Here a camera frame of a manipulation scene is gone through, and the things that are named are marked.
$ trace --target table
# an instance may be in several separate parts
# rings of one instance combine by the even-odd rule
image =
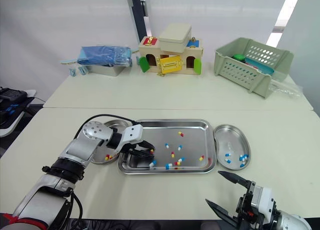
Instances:
[[[278,209],[319,217],[320,119],[313,111],[208,111],[43,108],[0,159],[0,212],[13,212],[24,195],[95,114],[132,119],[202,118],[213,128],[231,124],[246,135],[251,162],[237,171],[273,189]],[[101,117],[96,120],[109,121]],[[217,219],[208,198],[235,213],[245,189],[225,180],[218,166],[206,174],[125,175],[116,163],[90,164],[75,193],[84,218]],[[75,206],[72,217],[77,217]]]
[[[117,77],[93,74],[69,76],[44,107],[186,109],[186,110],[312,110],[305,98],[274,92],[267,99],[215,76],[212,63],[203,63],[203,74],[143,73],[139,66],[124,69]],[[294,83],[291,77],[285,80]]]

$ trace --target wooden toy house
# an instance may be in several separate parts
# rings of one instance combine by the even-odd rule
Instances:
[[[191,37],[191,25],[170,24],[158,37],[144,37],[139,45],[143,72],[201,74],[202,40]]]

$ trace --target stainless steel tray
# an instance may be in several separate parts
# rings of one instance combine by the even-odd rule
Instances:
[[[122,154],[118,161],[119,169],[127,174],[152,173],[204,173],[211,171],[217,162],[213,129],[205,120],[162,119],[139,120],[143,126],[142,137],[154,145],[154,167],[151,161],[140,160],[134,156]],[[180,166],[174,163],[184,157]]]
[[[126,121],[123,120],[112,120],[105,123],[105,126],[116,128],[118,133],[123,133],[124,130],[129,126]],[[107,164],[112,163],[119,157],[119,153],[117,155],[114,155],[112,159],[106,160],[105,156],[107,154],[113,155],[114,149],[108,148],[106,144],[102,144],[101,146],[98,146],[94,156],[91,160],[94,164]]]
[[[251,151],[246,136],[235,126],[220,125],[214,130],[214,139],[216,146],[216,154],[218,162],[231,170],[241,170],[246,168],[251,159]],[[240,155],[248,155],[245,165],[240,167],[242,161],[239,160]]]

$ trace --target black cable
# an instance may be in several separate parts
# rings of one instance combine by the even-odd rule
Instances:
[[[73,195],[73,197],[74,197],[74,199],[77,202],[78,207],[79,207],[79,217],[78,217],[76,223],[74,224],[74,226],[71,228],[71,230],[75,230],[76,227],[78,226],[78,224],[80,223],[81,219],[82,219],[83,209],[82,209],[82,205],[81,205],[81,202],[80,202],[79,198],[75,195],[74,192],[71,193],[71,196],[72,195]]]
[[[91,228],[92,228],[92,230],[97,229],[97,221],[96,220],[91,220]]]
[[[130,226],[131,226],[131,220],[129,220],[129,224],[128,224],[128,229],[130,230]]]
[[[115,226],[119,226],[119,225],[120,225],[120,226],[123,226],[125,230],[128,230],[128,227],[127,227],[126,225],[120,223],[120,222],[119,222],[119,223],[115,223],[114,225],[111,226],[111,228],[113,228],[113,227],[115,227]]]
[[[110,228],[111,228],[111,225],[113,224],[113,221],[110,221],[110,223],[109,223],[109,226],[108,226],[108,228],[107,228],[107,230],[110,230]]]
[[[125,118],[125,117],[122,117],[122,116],[117,116],[117,115],[111,115],[111,114],[98,114],[98,115],[95,115],[95,116],[92,116],[90,117],[88,120],[86,120],[82,125],[81,127],[79,128],[79,130],[76,132],[75,136],[74,136],[74,139],[76,139],[81,131],[81,129],[83,128],[83,126],[88,123],[89,121],[91,121],[92,119],[96,118],[96,117],[100,117],[100,116],[109,116],[109,117],[115,117],[115,118],[119,118],[119,119],[122,119],[122,120],[125,120],[125,121],[130,121],[133,125],[137,125],[138,123],[136,121],[133,121],[133,120],[130,120],[128,118]]]
[[[71,194],[69,210],[68,210],[68,213],[67,213],[67,215],[66,215],[66,217],[64,219],[64,222],[61,225],[61,227],[59,228],[59,230],[63,230],[65,228],[66,224],[68,223],[68,221],[70,219],[70,215],[71,215],[73,206],[74,206],[74,196]]]
[[[43,101],[43,102],[46,102],[46,101],[44,101],[43,99],[40,99],[40,98],[38,98],[38,97],[35,97],[35,96],[32,96],[33,98],[36,98],[36,99],[38,99],[38,100],[41,100],[41,101]]]

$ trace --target blue towel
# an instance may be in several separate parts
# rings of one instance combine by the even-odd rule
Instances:
[[[119,46],[82,47],[77,62],[81,65],[130,66],[131,49]]]

